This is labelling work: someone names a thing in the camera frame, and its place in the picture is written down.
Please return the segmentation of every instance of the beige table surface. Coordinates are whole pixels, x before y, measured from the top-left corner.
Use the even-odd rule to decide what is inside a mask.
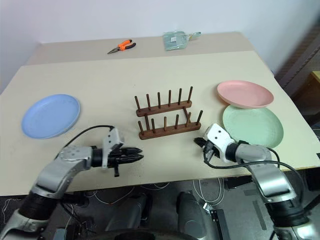
[[[216,87],[227,80],[251,81],[274,94],[274,102],[268,108],[283,125],[283,140],[275,148],[282,162],[294,168],[320,165],[316,154],[320,153],[317,137],[252,49],[170,57],[68,61],[38,62],[21,67],[0,96],[2,196],[27,194],[38,173],[66,142],[80,131],[101,124],[115,125],[123,133],[125,145],[141,148],[144,158],[121,165],[120,177],[117,178],[114,178],[112,169],[92,168],[81,172],[74,178],[69,191],[247,174],[244,168],[209,168],[203,163],[201,148],[193,143],[193,139],[201,137],[211,123],[222,124],[222,113],[227,104],[217,96]],[[201,129],[140,140],[138,120],[141,118],[135,113],[134,96],[138,96],[141,107],[146,107],[147,93],[150,94],[151,104],[156,105],[157,92],[161,93],[165,103],[168,90],[172,90],[173,102],[178,100],[179,88],[182,88],[182,99],[186,99],[190,86],[193,86],[192,107],[188,110],[192,112],[192,121],[203,110]],[[48,95],[60,93],[72,95],[80,102],[81,113],[74,127],[50,139],[25,136],[21,130],[21,120],[28,108]],[[176,113],[154,115],[156,127],[162,126],[164,116],[167,116],[168,126],[173,125]],[[185,117],[182,110],[179,113],[182,123]],[[99,147],[107,133],[107,129],[92,130],[75,144]],[[217,165],[223,165],[217,158],[212,160]]]

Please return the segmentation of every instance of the orange pliers handle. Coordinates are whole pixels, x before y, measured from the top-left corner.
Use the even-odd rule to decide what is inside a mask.
[[[118,45],[118,48],[120,48],[120,51],[124,51],[124,50],[126,50],[126,49],[132,49],[132,48],[136,45],[136,43],[134,42],[134,43],[132,43],[131,45],[126,46],[126,45],[128,45],[128,44],[130,44],[130,43],[132,43],[132,40],[131,40],[131,39],[126,40],[126,41],[124,41],[123,43],[119,44],[119,45]]]

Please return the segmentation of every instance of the green plate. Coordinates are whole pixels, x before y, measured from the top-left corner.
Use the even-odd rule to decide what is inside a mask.
[[[243,109],[228,106],[223,112],[223,125],[230,136],[250,144],[274,148],[281,143],[284,129],[277,116],[267,109]]]

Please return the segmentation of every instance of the plastic bag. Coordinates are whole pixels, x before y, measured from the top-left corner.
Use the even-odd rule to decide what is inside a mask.
[[[184,31],[169,31],[163,35],[164,48],[166,51],[185,49],[188,41],[201,35],[201,32],[186,34]]]

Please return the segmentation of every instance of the white wall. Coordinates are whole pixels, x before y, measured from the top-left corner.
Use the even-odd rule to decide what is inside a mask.
[[[37,43],[239,31],[273,72],[320,15],[319,0],[1,0],[7,86]]]

